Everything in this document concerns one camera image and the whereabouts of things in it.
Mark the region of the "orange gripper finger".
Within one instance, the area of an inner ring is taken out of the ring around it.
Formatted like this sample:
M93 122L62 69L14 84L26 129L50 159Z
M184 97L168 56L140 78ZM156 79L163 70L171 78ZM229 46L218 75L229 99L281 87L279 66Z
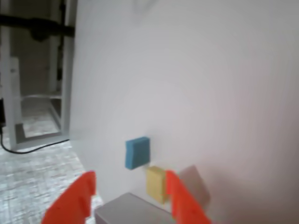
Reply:
M43 224L84 224L91 216L92 197L96 195L96 174L83 173L46 210Z
M171 213L177 224L212 223L179 176L171 170L166 171L166 193L170 196Z

